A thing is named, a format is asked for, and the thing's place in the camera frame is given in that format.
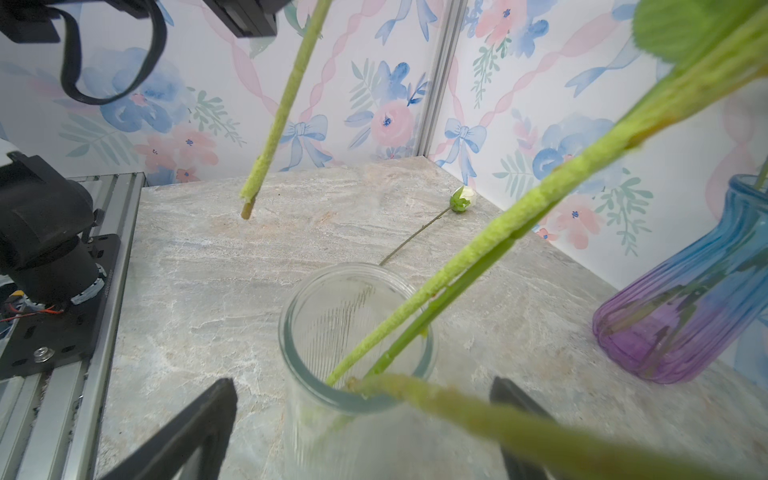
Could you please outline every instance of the bolt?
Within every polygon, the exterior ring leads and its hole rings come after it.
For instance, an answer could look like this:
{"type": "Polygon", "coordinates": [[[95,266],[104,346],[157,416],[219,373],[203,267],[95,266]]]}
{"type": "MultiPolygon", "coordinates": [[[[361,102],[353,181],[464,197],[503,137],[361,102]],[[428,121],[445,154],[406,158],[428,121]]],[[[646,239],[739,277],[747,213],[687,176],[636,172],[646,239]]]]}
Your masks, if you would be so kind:
{"type": "Polygon", "coordinates": [[[43,363],[53,356],[53,349],[49,349],[47,346],[42,346],[36,349],[32,356],[35,358],[36,363],[43,363]]]}

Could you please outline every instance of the glass vase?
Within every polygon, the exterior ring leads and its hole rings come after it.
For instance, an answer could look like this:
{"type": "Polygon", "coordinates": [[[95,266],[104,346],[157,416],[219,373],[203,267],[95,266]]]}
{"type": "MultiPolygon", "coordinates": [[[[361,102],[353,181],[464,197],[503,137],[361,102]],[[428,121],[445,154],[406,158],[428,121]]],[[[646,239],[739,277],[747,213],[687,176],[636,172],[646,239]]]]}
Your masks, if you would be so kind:
{"type": "Polygon", "coordinates": [[[594,314],[600,346],[657,383],[698,375],[768,307],[768,195],[730,179],[720,222],[594,314]]]}
{"type": "MultiPolygon", "coordinates": [[[[414,292],[405,280],[367,263],[323,268],[294,290],[283,309],[279,334],[288,369],[285,478],[395,478],[407,406],[389,397],[363,398],[338,388],[350,377],[362,378],[412,319],[358,361],[336,389],[324,380],[414,292]]],[[[430,329],[411,342],[387,372],[426,379],[435,353],[430,329]]]]}

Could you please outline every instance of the floral wallpaper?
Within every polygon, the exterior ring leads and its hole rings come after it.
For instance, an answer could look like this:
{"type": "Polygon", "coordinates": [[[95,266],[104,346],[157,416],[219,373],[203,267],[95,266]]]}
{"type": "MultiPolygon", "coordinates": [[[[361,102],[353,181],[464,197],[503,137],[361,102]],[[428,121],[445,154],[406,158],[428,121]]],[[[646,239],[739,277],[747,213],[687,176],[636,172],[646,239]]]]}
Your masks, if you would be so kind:
{"type": "MultiPolygon", "coordinates": [[[[251,39],[235,38],[202,0],[158,4],[168,26],[160,62],[133,94],[100,107],[62,91],[60,45],[0,36],[0,134],[69,177],[142,170],[161,185],[246,175],[316,0],[293,0],[275,38],[251,39]]],[[[62,8],[81,27],[80,88],[123,91],[147,54],[149,22],[107,5],[62,8]]],[[[445,0],[335,0],[273,169],[413,155],[444,11],[445,0]]]]}
{"type": "MultiPolygon", "coordinates": [[[[468,0],[429,158],[509,208],[578,156],[670,65],[638,50],[637,0],[468,0]]],[[[623,288],[714,228],[728,179],[768,154],[752,84],[580,185],[535,228],[623,288]]],[[[768,321],[721,356],[768,389],[768,321]]]]}

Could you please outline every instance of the table surface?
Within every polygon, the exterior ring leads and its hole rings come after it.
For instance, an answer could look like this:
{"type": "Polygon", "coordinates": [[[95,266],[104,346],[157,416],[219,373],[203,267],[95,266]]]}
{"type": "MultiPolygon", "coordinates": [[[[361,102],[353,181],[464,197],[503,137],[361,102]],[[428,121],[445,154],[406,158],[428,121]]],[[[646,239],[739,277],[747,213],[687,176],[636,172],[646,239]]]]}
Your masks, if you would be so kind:
{"type": "MultiPolygon", "coordinates": [[[[229,376],[238,411],[220,478],[282,478],[283,302],[323,266],[378,263],[459,185],[423,157],[271,174],[244,221],[242,183],[142,190],[96,477],[229,376]]],[[[449,212],[387,267],[420,286],[498,213],[483,199],[449,212]]],[[[565,424],[765,475],[768,392],[717,361],[672,386],[624,372],[591,333],[613,293],[531,233],[435,322],[432,380],[487,397],[506,376],[565,424]]],[[[495,445],[423,423],[431,449],[401,478],[505,478],[495,445]]]]}

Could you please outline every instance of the glass rim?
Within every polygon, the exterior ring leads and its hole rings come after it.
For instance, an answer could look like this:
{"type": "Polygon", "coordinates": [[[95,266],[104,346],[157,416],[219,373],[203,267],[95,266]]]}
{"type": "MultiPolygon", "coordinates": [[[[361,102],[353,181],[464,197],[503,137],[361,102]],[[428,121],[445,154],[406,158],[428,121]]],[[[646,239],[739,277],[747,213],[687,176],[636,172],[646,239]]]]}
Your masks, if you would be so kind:
{"type": "Polygon", "coordinates": [[[768,204],[768,192],[757,190],[755,188],[756,182],[757,175],[738,174],[733,175],[730,180],[728,180],[728,187],[733,189],[738,194],[752,197],[755,200],[759,200],[768,204]]]}
{"type": "MultiPolygon", "coordinates": [[[[293,310],[296,308],[297,300],[315,282],[340,273],[361,273],[369,276],[375,275],[382,280],[386,280],[390,286],[394,287],[405,297],[405,300],[416,293],[416,289],[399,275],[373,263],[337,263],[315,270],[293,289],[290,299],[286,302],[283,311],[280,314],[280,326],[278,332],[280,352],[282,353],[283,361],[286,363],[293,378],[310,395],[312,395],[313,398],[319,400],[324,405],[345,413],[363,414],[380,412],[396,405],[398,402],[391,397],[384,395],[363,398],[355,393],[344,392],[328,386],[323,380],[318,379],[310,372],[301,360],[301,356],[296,350],[296,345],[293,342],[291,320],[293,318],[293,310]]],[[[422,307],[417,313],[420,313],[423,310],[424,308],[422,307]]],[[[436,347],[436,338],[432,331],[432,326],[429,326],[427,327],[424,352],[411,374],[412,376],[420,379],[426,379],[429,376],[435,367],[437,358],[436,347]]]]}

